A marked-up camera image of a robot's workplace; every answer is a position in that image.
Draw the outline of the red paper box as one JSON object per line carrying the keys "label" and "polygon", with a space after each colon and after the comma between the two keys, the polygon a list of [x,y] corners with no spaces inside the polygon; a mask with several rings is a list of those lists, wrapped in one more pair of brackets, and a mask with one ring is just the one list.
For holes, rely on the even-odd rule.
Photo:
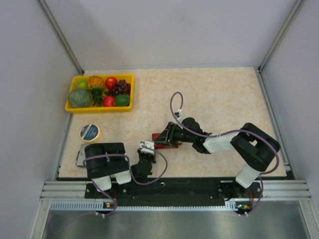
{"label": "red paper box", "polygon": [[[152,140],[154,141],[155,138],[157,138],[160,135],[160,133],[153,133],[152,134]],[[166,145],[166,144],[161,144],[161,143],[155,143],[155,149],[170,149],[170,148],[178,148],[181,146],[182,143],[178,143],[177,146],[171,146],[171,145]]]}

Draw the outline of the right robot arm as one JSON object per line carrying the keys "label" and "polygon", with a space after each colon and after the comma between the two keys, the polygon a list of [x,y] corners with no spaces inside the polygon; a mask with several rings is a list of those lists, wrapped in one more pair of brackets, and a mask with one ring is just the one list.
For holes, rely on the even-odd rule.
{"label": "right robot arm", "polygon": [[201,154],[237,151],[246,163],[232,183],[238,197],[251,191],[251,184],[257,177],[272,173],[279,166],[280,144],[252,123],[245,123],[238,130],[212,135],[204,132],[194,118],[185,118],[182,122],[169,122],[154,142],[171,147],[180,142],[191,143]]}

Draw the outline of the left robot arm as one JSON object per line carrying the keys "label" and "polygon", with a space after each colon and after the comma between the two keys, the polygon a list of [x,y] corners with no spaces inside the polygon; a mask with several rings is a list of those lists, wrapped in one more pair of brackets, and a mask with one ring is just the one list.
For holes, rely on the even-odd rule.
{"label": "left robot arm", "polygon": [[95,143],[84,148],[83,165],[101,197],[112,194],[112,176],[117,184],[123,185],[130,183],[132,178],[146,180],[152,175],[152,166],[156,162],[155,144],[152,141],[140,143],[137,164],[131,166],[125,153],[124,144],[120,142]]}

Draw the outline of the green lime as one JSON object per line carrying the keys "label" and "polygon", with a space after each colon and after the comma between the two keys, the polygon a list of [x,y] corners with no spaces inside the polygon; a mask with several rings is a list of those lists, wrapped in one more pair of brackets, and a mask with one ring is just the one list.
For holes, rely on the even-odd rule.
{"label": "green lime", "polygon": [[126,107],[130,104],[130,97],[125,94],[119,94],[115,97],[115,105],[118,107]]}

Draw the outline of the purple grapes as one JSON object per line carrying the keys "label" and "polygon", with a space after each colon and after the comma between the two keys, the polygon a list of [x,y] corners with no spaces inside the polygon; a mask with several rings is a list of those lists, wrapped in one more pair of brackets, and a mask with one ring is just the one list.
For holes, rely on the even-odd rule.
{"label": "purple grapes", "polygon": [[126,80],[117,80],[113,85],[113,88],[105,91],[106,96],[116,97],[119,94],[130,95],[131,93],[131,84],[127,83]]}

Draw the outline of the red apple bottom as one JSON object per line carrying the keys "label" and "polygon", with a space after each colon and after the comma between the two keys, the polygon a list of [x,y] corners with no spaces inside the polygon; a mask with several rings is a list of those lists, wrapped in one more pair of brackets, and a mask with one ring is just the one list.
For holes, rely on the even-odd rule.
{"label": "red apple bottom", "polygon": [[113,96],[106,96],[103,98],[102,104],[104,107],[115,107],[115,97]]}

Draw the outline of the red apple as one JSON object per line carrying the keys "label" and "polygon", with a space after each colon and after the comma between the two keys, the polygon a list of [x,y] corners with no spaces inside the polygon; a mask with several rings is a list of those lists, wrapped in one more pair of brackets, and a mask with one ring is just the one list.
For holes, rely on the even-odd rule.
{"label": "red apple", "polygon": [[115,107],[115,97],[113,96],[106,96],[103,98],[102,104],[104,107]]}
{"label": "red apple", "polygon": [[113,85],[117,82],[117,79],[115,77],[108,77],[105,80],[105,86],[108,90],[113,88]]}

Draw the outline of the yellow plastic tray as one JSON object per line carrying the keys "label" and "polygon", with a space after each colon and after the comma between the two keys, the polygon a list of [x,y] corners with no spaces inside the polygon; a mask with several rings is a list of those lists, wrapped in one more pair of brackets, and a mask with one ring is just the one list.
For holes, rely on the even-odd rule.
{"label": "yellow plastic tray", "polygon": [[73,78],[65,110],[73,114],[129,112],[134,75],[91,75]]}

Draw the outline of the red apple top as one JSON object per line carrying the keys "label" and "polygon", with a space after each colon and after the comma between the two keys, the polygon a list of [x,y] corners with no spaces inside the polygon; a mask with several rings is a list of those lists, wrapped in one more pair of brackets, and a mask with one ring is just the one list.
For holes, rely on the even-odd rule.
{"label": "red apple top", "polygon": [[108,90],[113,88],[113,85],[117,82],[117,79],[115,77],[108,77],[105,80],[105,86]]}

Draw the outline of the green melon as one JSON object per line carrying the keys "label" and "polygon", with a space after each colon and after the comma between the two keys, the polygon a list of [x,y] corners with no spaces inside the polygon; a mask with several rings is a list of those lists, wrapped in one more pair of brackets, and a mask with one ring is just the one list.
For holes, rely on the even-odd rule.
{"label": "green melon", "polygon": [[90,93],[81,88],[72,90],[68,95],[68,102],[74,108],[86,108],[91,101]]}

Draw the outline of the orange pineapple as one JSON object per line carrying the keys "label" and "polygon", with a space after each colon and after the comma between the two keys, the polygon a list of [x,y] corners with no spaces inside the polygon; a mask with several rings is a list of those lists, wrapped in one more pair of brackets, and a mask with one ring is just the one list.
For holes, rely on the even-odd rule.
{"label": "orange pineapple", "polygon": [[104,81],[99,76],[91,76],[88,81],[88,90],[92,95],[93,105],[100,107],[103,100]]}

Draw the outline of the green apple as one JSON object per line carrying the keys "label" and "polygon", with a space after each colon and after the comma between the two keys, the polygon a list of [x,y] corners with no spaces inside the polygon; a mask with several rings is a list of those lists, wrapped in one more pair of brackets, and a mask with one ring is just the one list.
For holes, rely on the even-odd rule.
{"label": "green apple", "polygon": [[86,79],[82,79],[76,83],[77,88],[83,89],[85,91],[88,90],[88,83]]}

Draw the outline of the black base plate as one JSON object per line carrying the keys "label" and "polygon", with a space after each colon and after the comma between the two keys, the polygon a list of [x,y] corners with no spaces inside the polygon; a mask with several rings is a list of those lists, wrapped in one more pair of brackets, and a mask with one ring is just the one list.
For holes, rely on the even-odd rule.
{"label": "black base plate", "polygon": [[114,183],[106,193],[121,207],[223,206],[231,199],[251,203],[259,198],[261,186],[257,181],[245,189],[234,178],[162,178],[145,186]]}

